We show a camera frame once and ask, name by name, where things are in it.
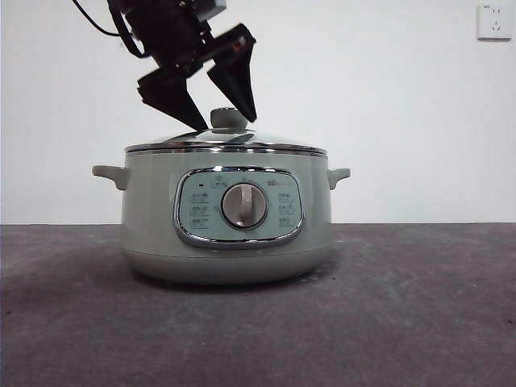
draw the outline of pot handle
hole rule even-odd
[[[105,177],[106,179],[114,181],[116,188],[121,191],[127,189],[127,183],[129,182],[129,169],[127,168],[94,165],[91,169],[91,173],[94,176]]]
[[[328,183],[330,183],[330,189],[335,189],[339,181],[351,175],[352,171],[350,168],[328,169]]]

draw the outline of chrome trim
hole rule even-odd
[[[288,151],[288,152],[308,152],[326,155],[327,152],[321,148],[308,147],[304,145],[292,145],[292,144],[272,144],[272,143],[241,143],[236,144],[231,141],[206,141],[206,142],[176,142],[176,143],[157,143],[157,144],[139,144],[131,145],[125,148],[126,153],[131,152],[142,152],[142,151],[156,151],[165,149],[263,149],[272,151]]]
[[[157,155],[161,153],[267,153],[269,155],[297,155],[297,156],[310,156],[310,157],[322,157],[327,159],[326,153],[315,153],[315,152],[301,152],[301,151],[288,151],[278,149],[253,149],[253,148],[177,148],[177,149],[149,149],[147,151],[130,151],[127,152],[126,157],[139,156],[139,155]]]
[[[296,186],[298,187],[299,193],[299,208],[301,211],[301,219],[297,224],[296,228],[294,228],[290,233],[277,236],[274,238],[267,239],[240,239],[240,240],[226,240],[226,239],[210,239],[204,238],[201,236],[194,235],[187,231],[183,225],[181,224],[181,220],[179,217],[180,210],[180,201],[181,194],[183,190],[183,184],[185,180],[195,173],[215,173],[215,172],[238,172],[238,171],[248,171],[252,169],[253,171],[249,172],[272,172],[272,173],[284,173],[286,175],[291,176],[296,182]],[[305,220],[305,211],[303,210],[303,199],[301,189],[299,188],[299,180],[298,178],[287,171],[286,169],[277,169],[277,168],[264,168],[264,167],[213,167],[213,168],[200,168],[200,169],[192,169],[185,173],[179,182],[177,183],[176,188],[176,196],[174,198],[174,210],[173,210],[173,225],[176,229],[179,237],[186,243],[192,244],[198,248],[223,248],[223,249],[246,249],[246,248],[270,248],[273,246],[279,246],[284,243],[289,242],[298,236],[299,232],[301,232],[303,223]]]

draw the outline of pot base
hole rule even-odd
[[[123,250],[132,268],[151,277],[197,285],[238,285],[276,281],[310,271],[328,248],[274,256],[182,257]]]

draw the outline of robotic arm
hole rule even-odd
[[[207,22],[226,9],[225,0],[107,2],[129,52],[140,58],[152,56],[159,66],[138,80],[138,91],[144,103],[197,131],[207,129],[186,89],[186,79],[194,75],[204,62],[213,59],[215,66],[208,71],[210,79],[249,121],[256,120],[249,71],[252,47],[256,41],[243,24],[213,37]],[[125,15],[132,32],[127,30],[122,15]],[[143,43],[144,52],[138,49],[133,38]]]

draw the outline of control panel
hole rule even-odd
[[[283,243],[300,231],[302,220],[298,182],[285,170],[195,169],[177,187],[174,225],[184,241],[200,247]]]

